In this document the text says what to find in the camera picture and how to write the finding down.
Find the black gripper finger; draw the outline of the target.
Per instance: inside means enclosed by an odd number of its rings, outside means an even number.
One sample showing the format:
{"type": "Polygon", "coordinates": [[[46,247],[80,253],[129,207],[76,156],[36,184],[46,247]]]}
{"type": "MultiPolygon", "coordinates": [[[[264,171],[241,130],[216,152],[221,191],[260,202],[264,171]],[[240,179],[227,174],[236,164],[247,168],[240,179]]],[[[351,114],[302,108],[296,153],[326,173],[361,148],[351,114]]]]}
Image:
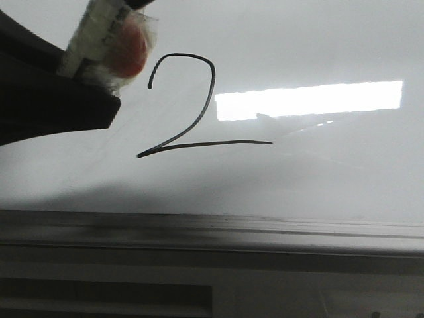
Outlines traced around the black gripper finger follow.
{"type": "Polygon", "coordinates": [[[63,50],[1,13],[1,144],[107,129],[120,100],[56,74],[63,50]]]}

